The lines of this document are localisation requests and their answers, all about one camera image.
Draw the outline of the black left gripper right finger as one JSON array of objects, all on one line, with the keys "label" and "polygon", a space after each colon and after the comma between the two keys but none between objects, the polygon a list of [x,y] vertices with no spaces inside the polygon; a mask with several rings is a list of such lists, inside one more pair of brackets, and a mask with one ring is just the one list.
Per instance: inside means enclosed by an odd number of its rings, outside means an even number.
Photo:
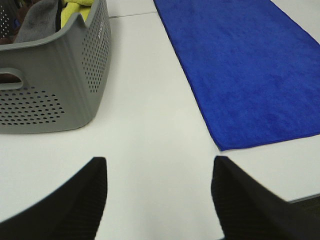
[{"label": "black left gripper right finger", "polygon": [[213,163],[211,195],[226,240],[318,240],[319,195],[285,201],[226,156]]}]

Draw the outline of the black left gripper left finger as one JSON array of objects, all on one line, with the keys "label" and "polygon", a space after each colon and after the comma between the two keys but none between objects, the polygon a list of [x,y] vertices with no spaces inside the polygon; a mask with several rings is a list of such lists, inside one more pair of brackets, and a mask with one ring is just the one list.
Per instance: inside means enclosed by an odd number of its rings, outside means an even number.
[{"label": "black left gripper left finger", "polygon": [[107,161],[92,158],[54,192],[0,223],[2,240],[93,240],[107,201]]}]

